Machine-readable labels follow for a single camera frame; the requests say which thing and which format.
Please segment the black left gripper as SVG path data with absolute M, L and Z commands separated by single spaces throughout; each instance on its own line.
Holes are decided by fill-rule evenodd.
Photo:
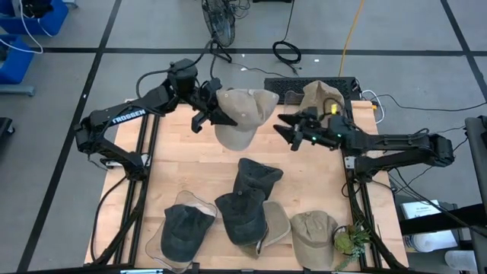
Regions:
M 219 78 L 204 81 L 189 94 L 188 103 L 194 110 L 205 113 L 212 125 L 237 126 L 236 121 L 230 118 L 220 107 L 217 107 L 216 92 L 221 88 L 222 85 Z

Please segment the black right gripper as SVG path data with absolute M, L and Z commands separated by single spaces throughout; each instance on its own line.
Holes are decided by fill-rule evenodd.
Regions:
M 322 126 L 316 107 L 308 107 L 292 114 L 280 113 L 278 118 L 289 126 L 299 124 L 303 139 L 308 140 L 312 145 L 322 145 L 329 149 L 337 149 L 340 146 L 340 137 Z M 296 132 L 293 127 L 281 125 L 272 127 L 286 142 L 301 140 L 301 132 Z

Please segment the small potted artificial plant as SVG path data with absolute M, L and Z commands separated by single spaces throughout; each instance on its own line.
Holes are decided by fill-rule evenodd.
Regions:
M 371 242 L 370 237 L 370 231 L 363 227 L 361 221 L 336 228 L 333 232 L 333 246 L 346 256 L 336 271 L 344 270 L 350 263 L 357 261 L 365 253 L 365 245 Z

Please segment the beige baseball cap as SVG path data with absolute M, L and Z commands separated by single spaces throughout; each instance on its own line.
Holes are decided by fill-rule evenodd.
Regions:
M 314 210 L 290 219 L 292 246 L 298 263 L 310 270 L 331 270 L 334 261 L 333 232 L 336 220 L 324 211 Z
M 269 246 L 278 243 L 290 231 L 291 224 L 284 207 L 276 201 L 264 201 L 263 209 L 266 217 L 267 229 L 262 240 L 255 244 L 239 246 L 238 248 L 248 257 L 257 260 Z
M 215 125 L 215 136 L 225 148 L 243 151 L 252 142 L 257 129 L 274 112 L 279 96 L 265 89 L 230 89 L 217 92 L 218 105 L 236 126 Z
M 337 114 L 342 113 L 345 108 L 345 100 L 339 90 L 323 81 L 311 82 L 303 87 L 303 92 L 300 109 L 316 107 L 320 118 L 331 115 L 330 110 L 333 104 L 338 107 Z

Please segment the blue plastic floor bin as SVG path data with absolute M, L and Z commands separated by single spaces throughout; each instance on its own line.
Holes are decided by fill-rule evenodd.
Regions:
M 19 84 L 33 59 L 30 47 L 17 35 L 0 35 L 0 84 Z
M 53 9 L 41 18 L 27 16 L 0 17 L 0 28 L 10 34 L 55 36 L 59 33 L 68 15 L 68 6 L 62 0 L 43 0 Z

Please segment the white printed sheet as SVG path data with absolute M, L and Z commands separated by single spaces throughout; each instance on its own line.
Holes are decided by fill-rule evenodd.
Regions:
M 400 205 L 405 219 L 419 218 L 426 215 L 438 214 L 441 211 L 430 203 L 425 201 L 420 202 L 405 202 Z

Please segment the white plastic bundle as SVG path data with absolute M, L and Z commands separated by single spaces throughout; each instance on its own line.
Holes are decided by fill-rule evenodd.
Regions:
M 457 247 L 457 241 L 451 231 L 438 231 L 408 236 L 408 246 L 416 253 L 430 253 Z

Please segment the dark grey baseball cap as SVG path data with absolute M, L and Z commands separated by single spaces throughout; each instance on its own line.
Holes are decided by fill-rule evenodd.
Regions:
M 239 190 L 215 200 L 224 227 L 232 244 L 246 246 L 261 241 L 267 229 L 262 190 Z
M 249 158 L 241 158 L 238 162 L 238 172 L 234 180 L 235 193 L 244 190 L 262 190 L 268 199 L 274 185 L 282 179 L 283 170 L 270 167 Z
M 169 260 L 186 263 L 197 254 L 215 216 L 196 207 L 173 205 L 164 210 L 165 222 L 161 235 L 161 252 Z

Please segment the black perforated metal box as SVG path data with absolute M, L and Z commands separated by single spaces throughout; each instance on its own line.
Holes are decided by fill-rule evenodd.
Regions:
M 279 96 L 279 104 L 285 104 L 285 94 L 294 91 L 303 94 L 303 87 L 313 81 L 323 81 L 329 86 L 337 88 L 345 100 L 358 100 L 361 88 L 354 77 L 325 77 L 325 78 L 266 78 L 264 88 Z

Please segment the dark grey equipment stand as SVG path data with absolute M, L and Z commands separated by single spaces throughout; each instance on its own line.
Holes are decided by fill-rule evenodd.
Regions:
M 476 224 L 479 232 L 472 234 L 473 248 L 478 274 L 487 274 L 487 116 L 466 118 L 465 127 L 482 200 L 477 205 L 480 209 Z

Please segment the black chair base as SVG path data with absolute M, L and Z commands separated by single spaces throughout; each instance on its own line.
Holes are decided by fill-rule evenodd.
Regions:
M 0 139 L 4 139 L 14 133 L 13 120 L 8 117 L 0 117 Z

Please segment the black floor fan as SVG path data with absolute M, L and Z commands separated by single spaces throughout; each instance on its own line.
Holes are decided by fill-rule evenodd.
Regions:
M 202 0 L 201 6 L 211 36 L 209 52 L 232 63 L 232 58 L 226 51 L 235 38 L 235 16 L 230 0 Z

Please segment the grey metal floor foot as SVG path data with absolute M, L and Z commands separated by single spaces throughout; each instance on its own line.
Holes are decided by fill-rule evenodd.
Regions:
M 23 84 L 0 84 L 0 94 L 16 94 L 33 97 L 35 95 L 35 89 L 33 86 Z

